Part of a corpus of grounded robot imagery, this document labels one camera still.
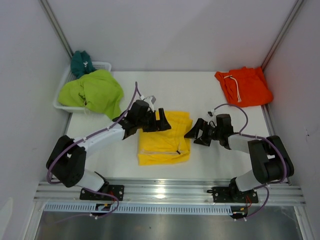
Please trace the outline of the orange shorts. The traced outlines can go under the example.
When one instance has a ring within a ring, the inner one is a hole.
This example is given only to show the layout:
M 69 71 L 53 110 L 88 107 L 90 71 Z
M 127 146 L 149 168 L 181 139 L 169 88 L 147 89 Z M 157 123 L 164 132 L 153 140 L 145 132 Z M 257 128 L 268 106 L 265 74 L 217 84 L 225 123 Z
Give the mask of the orange shorts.
M 232 75 L 238 81 L 239 93 L 242 102 L 238 103 L 235 82 L 224 79 L 225 76 Z M 228 72 L 216 72 L 214 77 L 218 80 L 227 103 L 241 108 L 255 107 L 269 104 L 274 96 L 269 90 L 267 81 L 261 67 L 232 69 Z

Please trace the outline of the lime green shorts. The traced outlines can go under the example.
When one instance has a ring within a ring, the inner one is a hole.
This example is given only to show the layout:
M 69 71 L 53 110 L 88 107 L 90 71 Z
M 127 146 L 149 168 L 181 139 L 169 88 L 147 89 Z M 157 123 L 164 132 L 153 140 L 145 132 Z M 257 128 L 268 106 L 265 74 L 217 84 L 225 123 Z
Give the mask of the lime green shorts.
M 112 74 L 98 69 L 66 83 L 57 101 L 67 107 L 86 108 L 113 119 L 122 112 L 120 103 L 123 97 L 124 91 Z

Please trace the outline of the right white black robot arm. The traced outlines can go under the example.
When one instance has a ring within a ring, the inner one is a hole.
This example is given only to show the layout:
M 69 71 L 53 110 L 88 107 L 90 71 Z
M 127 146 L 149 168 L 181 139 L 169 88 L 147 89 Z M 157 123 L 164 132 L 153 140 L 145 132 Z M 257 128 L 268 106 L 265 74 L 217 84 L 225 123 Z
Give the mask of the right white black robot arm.
M 213 187 L 215 202 L 231 200 L 240 203 L 251 197 L 254 190 L 267 184 L 278 183 L 291 177 L 295 168 L 279 136 L 250 136 L 235 132 L 229 114 L 218 114 L 214 121 L 199 118 L 184 136 L 195 144 L 209 147 L 217 141 L 227 150 L 240 151 L 249 155 L 251 170 L 234 177 L 228 187 Z

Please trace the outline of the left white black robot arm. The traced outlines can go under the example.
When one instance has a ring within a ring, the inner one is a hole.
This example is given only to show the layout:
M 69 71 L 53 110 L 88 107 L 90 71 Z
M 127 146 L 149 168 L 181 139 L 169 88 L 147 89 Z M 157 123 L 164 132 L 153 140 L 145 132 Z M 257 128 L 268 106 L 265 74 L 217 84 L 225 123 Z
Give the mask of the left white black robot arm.
M 172 127 L 163 108 L 154 110 L 144 100 L 136 100 L 111 125 L 78 139 L 61 136 L 46 163 L 47 182 L 90 190 L 97 200 L 108 196 L 107 180 L 97 172 L 86 169 L 87 157 L 109 144 L 123 141 L 142 130 L 146 133 L 164 132 Z

